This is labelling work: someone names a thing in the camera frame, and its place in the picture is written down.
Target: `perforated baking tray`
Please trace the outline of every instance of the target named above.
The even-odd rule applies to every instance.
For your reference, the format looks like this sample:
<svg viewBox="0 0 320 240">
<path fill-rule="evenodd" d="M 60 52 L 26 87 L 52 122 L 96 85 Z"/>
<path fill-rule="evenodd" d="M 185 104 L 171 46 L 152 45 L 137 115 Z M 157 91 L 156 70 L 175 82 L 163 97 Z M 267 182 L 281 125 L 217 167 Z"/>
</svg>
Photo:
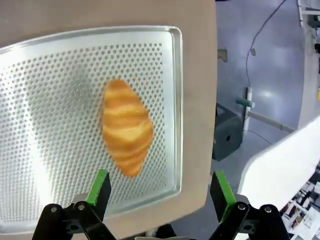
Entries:
<svg viewBox="0 0 320 240">
<path fill-rule="evenodd" d="M 154 125 L 143 169 L 121 174 L 101 134 L 103 89 L 121 78 Z M 106 218 L 157 204 L 182 181 L 182 34 L 171 26 L 64 32 L 0 49 L 0 233 L 32 231 L 110 171 Z"/>
</svg>

